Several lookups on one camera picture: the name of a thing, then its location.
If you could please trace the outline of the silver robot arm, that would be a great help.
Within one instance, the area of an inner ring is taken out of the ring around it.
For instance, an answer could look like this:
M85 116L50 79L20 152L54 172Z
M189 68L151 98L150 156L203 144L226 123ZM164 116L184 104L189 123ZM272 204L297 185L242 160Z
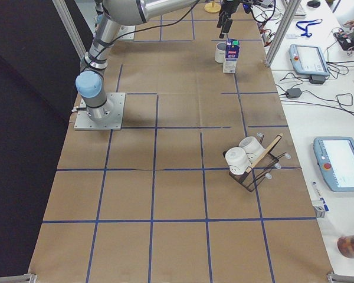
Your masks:
M98 24L90 49L81 59L81 71L76 88L86 104L87 116L95 122L108 120L114 104L104 90L103 74L107 57L120 38L121 26L137 26L151 18L183 8L194 8L200 1L101 1L102 18Z

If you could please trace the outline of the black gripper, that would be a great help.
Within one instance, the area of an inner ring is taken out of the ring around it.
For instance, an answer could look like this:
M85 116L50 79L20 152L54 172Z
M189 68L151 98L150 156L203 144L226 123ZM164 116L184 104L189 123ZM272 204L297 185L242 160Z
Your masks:
M230 31L232 25L231 18L225 18L225 15L232 15L238 9L240 0L223 0L219 12L217 28L220 28L219 38L224 38Z

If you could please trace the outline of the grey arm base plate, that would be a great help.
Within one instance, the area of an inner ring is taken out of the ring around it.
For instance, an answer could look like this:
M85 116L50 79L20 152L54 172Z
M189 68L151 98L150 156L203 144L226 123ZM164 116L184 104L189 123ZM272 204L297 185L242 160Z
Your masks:
M74 122L75 130L121 130L126 93L107 93L106 103L99 108L86 106L81 99Z

